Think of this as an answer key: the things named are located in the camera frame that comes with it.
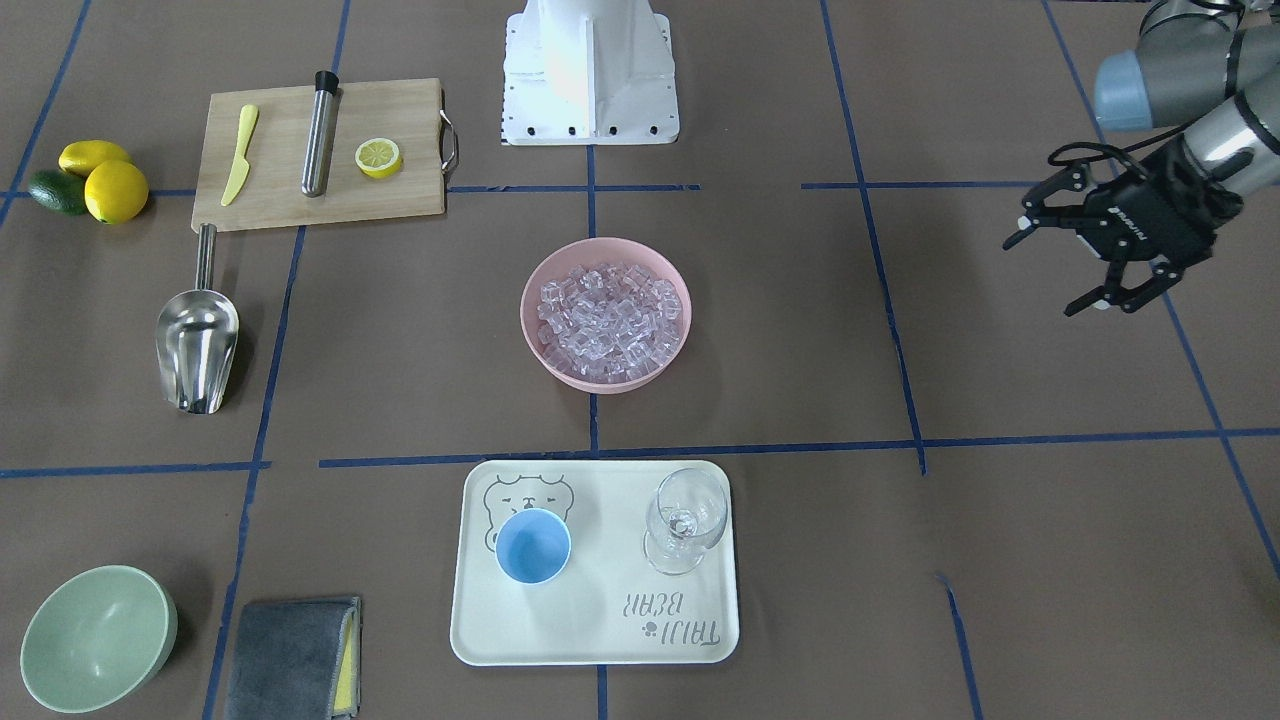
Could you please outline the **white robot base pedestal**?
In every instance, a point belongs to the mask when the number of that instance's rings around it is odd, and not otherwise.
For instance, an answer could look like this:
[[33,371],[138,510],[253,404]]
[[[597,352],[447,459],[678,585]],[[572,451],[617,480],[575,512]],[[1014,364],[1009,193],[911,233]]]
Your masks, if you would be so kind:
[[678,140],[671,24],[650,3],[529,1],[507,18],[503,37],[503,143]]

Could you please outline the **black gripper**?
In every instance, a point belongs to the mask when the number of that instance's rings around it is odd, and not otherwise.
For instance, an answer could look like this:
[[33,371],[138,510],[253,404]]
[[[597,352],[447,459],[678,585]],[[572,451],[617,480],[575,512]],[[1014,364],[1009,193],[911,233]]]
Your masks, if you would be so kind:
[[[1171,140],[1140,160],[1142,173],[1128,170],[1085,196],[1085,206],[1050,205],[1061,192],[1084,192],[1091,187],[1087,163],[1069,163],[1021,197],[1021,215],[1014,233],[1004,241],[1010,250],[1042,228],[1078,231],[1093,254],[1107,265],[1094,288],[1074,299],[1062,310],[1075,316],[1088,307],[1119,307],[1135,313],[1181,282],[1181,269],[1210,259],[1217,229],[1240,214],[1242,195],[1229,190],[1206,170],[1187,141]],[[1101,222],[1093,225],[1093,217]],[[1126,243],[1129,260],[1120,258]],[[1151,275],[1137,286],[1125,286],[1125,274],[1137,260],[1161,258],[1149,265]]]

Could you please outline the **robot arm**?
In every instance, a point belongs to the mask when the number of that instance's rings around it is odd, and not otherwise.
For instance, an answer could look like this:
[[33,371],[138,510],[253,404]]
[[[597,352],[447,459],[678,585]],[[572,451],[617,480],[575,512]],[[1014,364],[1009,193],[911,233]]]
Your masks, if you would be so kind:
[[1094,79],[1105,129],[1149,131],[1149,154],[1075,142],[1021,199],[1010,249],[1042,228],[1075,233],[1103,282],[1065,309],[1134,313],[1212,256],[1219,229],[1279,173],[1275,1],[1155,1],[1133,50]]

